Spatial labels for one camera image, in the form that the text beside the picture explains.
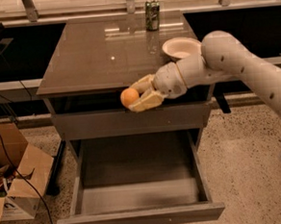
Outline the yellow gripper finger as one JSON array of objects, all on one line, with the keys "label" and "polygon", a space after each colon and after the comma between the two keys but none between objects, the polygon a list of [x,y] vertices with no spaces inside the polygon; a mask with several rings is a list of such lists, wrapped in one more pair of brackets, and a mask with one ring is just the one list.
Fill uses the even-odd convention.
[{"label": "yellow gripper finger", "polygon": [[128,110],[132,112],[143,112],[154,109],[155,107],[161,106],[164,101],[164,96],[158,90],[149,88],[147,89],[140,99],[131,103]]},{"label": "yellow gripper finger", "polygon": [[154,89],[154,75],[148,74],[140,78],[138,81],[130,85],[130,88],[136,90],[139,94],[146,92],[148,89]]}]

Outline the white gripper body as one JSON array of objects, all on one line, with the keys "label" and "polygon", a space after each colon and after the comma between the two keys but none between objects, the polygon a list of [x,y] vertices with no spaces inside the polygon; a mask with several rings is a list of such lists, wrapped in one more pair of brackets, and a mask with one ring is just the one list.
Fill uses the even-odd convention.
[{"label": "white gripper body", "polygon": [[188,90],[175,62],[170,62],[158,69],[154,75],[153,86],[165,99],[181,97]]}]

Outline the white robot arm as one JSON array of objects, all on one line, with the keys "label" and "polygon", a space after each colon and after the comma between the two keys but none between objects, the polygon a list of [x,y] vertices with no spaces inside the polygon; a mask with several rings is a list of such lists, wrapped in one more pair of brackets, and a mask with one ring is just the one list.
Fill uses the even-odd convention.
[{"label": "white robot arm", "polygon": [[236,38],[223,31],[211,32],[201,51],[178,62],[169,62],[153,75],[131,85],[140,98],[128,110],[142,112],[175,99],[189,88],[208,86],[230,78],[241,80],[259,99],[281,117],[281,68],[249,52]]}]

